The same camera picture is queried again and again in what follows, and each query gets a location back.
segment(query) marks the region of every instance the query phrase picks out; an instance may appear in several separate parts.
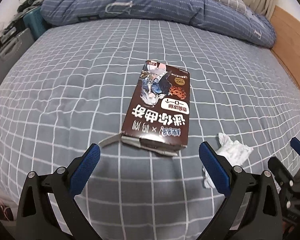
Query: anime character illustration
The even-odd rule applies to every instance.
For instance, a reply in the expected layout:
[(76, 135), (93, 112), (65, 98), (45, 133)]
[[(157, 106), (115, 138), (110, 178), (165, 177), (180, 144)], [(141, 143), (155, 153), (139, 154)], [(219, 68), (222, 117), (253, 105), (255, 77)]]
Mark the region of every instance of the anime character illustration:
[(140, 80), (142, 80), (140, 98), (147, 105), (153, 107), (159, 99), (169, 94), (171, 83), (168, 81), (170, 72), (165, 64), (147, 61), (143, 66)]

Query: gray plaid bedsheet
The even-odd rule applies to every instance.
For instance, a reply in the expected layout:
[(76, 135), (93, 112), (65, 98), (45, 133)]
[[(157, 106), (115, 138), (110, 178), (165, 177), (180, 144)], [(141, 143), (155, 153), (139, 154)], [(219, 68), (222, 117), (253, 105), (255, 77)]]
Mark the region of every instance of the gray plaid bedsheet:
[(203, 188), (198, 158), (202, 141), (219, 147), (219, 132), (254, 147), (246, 171), (276, 155), (297, 172), (289, 141), (300, 139), (300, 91), (268, 49), (183, 24), (108, 19), (48, 30), (3, 81), (0, 187), (18, 202), (28, 172), (51, 173), (118, 133), (146, 59), (190, 72), (188, 147), (174, 158), (102, 149), (75, 199), (103, 239), (196, 239), (224, 198)]

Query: folded comforter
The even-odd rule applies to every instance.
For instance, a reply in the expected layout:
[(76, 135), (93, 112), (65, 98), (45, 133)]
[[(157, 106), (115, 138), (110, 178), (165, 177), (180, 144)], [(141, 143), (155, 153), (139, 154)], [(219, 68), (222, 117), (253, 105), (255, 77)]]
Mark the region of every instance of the folded comforter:
[(57, 26), (114, 17), (174, 21), (267, 48), (276, 38), (265, 17), (242, 15), (213, 0), (44, 0), (41, 14)]

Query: wooden bed frame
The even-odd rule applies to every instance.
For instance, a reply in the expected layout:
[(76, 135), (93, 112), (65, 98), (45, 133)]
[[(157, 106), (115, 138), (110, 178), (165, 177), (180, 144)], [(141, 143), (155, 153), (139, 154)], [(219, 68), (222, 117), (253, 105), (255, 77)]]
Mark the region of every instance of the wooden bed frame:
[(271, 52), (300, 89), (300, 22), (278, 6), (270, 22), (277, 33)]

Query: brown snack box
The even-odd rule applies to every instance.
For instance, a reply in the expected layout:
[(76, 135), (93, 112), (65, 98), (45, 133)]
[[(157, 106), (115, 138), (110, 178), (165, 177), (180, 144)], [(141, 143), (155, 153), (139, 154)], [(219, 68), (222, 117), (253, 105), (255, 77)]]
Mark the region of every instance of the brown snack box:
[(189, 72), (147, 60), (121, 134), (102, 140), (99, 146), (121, 139), (124, 143), (175, 156), (176, 151), (188, 144), (189, 101)]

